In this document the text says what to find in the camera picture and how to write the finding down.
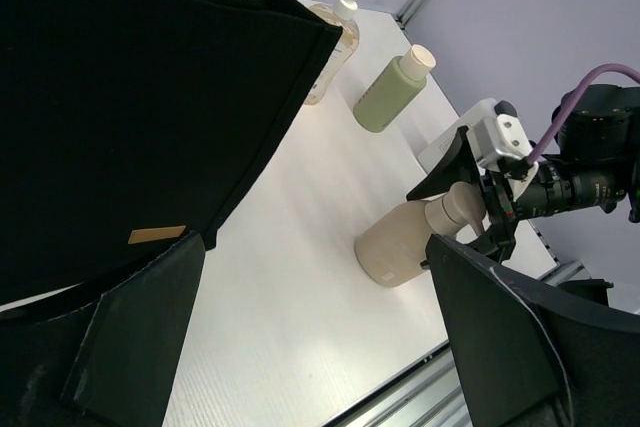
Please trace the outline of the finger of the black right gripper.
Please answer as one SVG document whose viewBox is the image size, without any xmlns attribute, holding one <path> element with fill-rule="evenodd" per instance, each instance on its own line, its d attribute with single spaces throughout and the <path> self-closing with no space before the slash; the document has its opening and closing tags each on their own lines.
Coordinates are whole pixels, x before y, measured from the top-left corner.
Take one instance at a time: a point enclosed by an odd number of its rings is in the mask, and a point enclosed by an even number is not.
<svg viewBox="0 0 640 427">
<path fill-rule="evenodd" d="M 444 156 L 427 176 L 406 195 L 407 200 L 424 200 L 449 191 L 456 182 L 478 187 L 480 173 L 467 138 L 468 127 L 459 127 Z"/>
<path fill-rule="evenodd" d="M 511 226 L 490 226 L 467 246 L 495 262 L 502 263 L 511 258 L 515 249 L 515 229 Z"/>
</svg>

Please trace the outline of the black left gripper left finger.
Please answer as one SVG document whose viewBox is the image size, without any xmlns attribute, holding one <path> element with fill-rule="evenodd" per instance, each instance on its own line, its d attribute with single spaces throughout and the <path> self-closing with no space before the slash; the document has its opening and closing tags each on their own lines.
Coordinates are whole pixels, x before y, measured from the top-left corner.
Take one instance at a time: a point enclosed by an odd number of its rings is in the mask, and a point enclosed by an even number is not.
<svg viewBox="0 0 640 427">
<path fill-rule="evenodd" d="M 155 258 L 3 311 L 2 425 L 162 425 L 204 257 L 189 233 Z"/>
</svg>

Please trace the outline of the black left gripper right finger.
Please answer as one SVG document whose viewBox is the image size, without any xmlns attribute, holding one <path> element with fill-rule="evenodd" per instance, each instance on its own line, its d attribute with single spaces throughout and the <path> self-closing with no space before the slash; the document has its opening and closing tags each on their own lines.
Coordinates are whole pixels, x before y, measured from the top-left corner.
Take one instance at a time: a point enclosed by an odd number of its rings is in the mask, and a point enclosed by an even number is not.
<svg viewBox="0 0 640 427">
<path fill-rule="evenodd" d="M 551 286 L 439 235 L 426 260 L 473 425 L 638 425 L 639 318 L 578 293 L 609 283 Z"/>
</svg>

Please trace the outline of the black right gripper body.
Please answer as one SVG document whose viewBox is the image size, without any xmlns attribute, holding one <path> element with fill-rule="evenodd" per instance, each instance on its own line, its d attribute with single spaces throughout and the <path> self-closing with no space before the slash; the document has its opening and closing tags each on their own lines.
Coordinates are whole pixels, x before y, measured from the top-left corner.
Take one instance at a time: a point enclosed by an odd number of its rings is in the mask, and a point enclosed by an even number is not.
<svg viewBox="0 0 640 427">
<path fill-rule="evenodd" d="M 586 166 L 551 159 L 539 170 L 524 194 L 513 199 L 506 177 L 487 172 L 480 189 L 490 226 L 511 226 L 539 217 L 599 207 L 611 212 L 625 197 L 625 167 L 618 164 Z"/>
</svg>

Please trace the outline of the beige pump bottle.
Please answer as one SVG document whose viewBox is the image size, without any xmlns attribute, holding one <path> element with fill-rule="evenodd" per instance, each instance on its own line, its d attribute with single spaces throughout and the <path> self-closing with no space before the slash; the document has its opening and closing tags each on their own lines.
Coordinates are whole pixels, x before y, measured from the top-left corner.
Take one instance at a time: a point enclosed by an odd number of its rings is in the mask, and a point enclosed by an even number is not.
<svg viewBox="0 0 640 427">
<path fill-rule="evenodd" d="M 421 275 L 425 248 L 433 235 L 454 238 L 467 226 L 481 235 L 485 215 L 479 189 L 456 182 L 433 200 L 407 201 L 394 207 L 356 239 L 356 258 L 377 284 L 397 287 Z"/>
</svg>

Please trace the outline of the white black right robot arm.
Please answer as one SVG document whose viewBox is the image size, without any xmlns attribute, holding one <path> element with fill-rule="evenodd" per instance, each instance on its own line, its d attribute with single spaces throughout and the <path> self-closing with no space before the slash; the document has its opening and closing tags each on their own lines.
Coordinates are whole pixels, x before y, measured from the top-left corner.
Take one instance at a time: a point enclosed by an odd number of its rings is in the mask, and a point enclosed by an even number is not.
<svg viewBox="0 0 640 427">
<path fill-rule="evenodd" d="M 445 133 L 445 151 L 406 196 L 409 201 L 446 193 L 456 182 L 475 186 L 489 226 L 470 242 L 476 252 L 502 262 L 516 247 L 520 222 L 599 207 L 612 212 L 630 202 L 639 220 L 639 90 L 591 85 L 554 139 L 559 151 L 533 166 L 533 146 L 507 101 L 485 99 L 470 120 Z"/>
</svg>

